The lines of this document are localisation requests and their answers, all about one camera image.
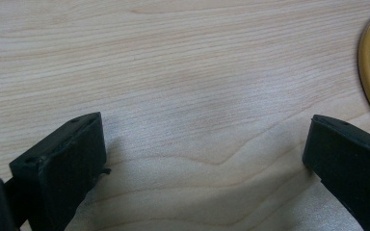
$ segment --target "hole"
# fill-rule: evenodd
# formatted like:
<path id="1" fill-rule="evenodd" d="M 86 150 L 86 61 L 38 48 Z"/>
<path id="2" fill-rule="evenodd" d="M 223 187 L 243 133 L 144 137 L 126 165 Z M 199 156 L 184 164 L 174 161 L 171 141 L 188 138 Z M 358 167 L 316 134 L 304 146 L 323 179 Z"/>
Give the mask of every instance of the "hole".
<path id="1" fill-rule="evenodd" d="M 75 123 L 75 122 L 78 122 L 80 120 L 80 118 L 74 118 L 70 121 L 70 123 Z"/>
<path id="2" fill-rule="evenodd" d="M 35 162 L 37 159 L 38 157 L 29 157 L 28 159 L 26 159 L 25 163 L 30 164 L 30 163 Z"/>

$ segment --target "wood grain surface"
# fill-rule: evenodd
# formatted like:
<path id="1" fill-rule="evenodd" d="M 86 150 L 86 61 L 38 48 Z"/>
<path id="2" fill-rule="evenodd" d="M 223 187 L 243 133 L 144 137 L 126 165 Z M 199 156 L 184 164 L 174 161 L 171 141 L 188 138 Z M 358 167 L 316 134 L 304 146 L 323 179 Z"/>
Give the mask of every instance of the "wood grain surface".
<path id="1" fill-rule="evenodd" d="M 361 230 L 301 158 L 314 114 L 370 132 L 369 20 L 368 0 L 0 1 L 0 177 L 99 111 L 112 173 L 67 230 Z"/>

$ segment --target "screw hole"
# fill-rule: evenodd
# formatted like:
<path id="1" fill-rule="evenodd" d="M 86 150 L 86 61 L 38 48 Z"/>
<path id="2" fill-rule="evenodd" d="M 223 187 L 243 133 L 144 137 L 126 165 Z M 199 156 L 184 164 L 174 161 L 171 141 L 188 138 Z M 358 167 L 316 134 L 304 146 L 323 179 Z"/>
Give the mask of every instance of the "screw hole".
<path id="1" fill-rule="evenodd" d="M 26 159 L 25 163 L 30 164 L 35 162 L 37 159 L 38 159 L 37 157 L 29 157 L 28 159 Z"/>

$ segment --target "light wood surface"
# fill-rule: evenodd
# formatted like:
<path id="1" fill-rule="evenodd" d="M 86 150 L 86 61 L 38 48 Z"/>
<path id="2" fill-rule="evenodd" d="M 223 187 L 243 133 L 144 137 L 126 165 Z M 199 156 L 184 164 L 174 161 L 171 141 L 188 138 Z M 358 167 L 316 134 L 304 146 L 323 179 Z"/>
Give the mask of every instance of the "light wood surface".
<path id="1" fill-rule="evenodd" d="M 67 230 L 361 230 L 301 157 L 314 114 L 370 132 L 369 19 L 368 0 L 0 1 L 0 177 L 99 111 L 113 171 Z"/>

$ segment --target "black object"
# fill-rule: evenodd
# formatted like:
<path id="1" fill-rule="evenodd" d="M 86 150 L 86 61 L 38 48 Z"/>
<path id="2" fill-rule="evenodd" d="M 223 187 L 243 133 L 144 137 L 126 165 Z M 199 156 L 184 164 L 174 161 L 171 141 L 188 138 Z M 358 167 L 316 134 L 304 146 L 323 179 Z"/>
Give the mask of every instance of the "black object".
<path id="1" fill-rule="evenodd" d="M 10 163 L 0 180 L 0 230 L 61 231 L 107 170 L 101 114 L 76 117 Z"/>
<path id="2" fill-rule="evenodd" d="M 315 115 L 303 162 L 362 228 L 370 230 L 370 134 L 347 122 Z"/>

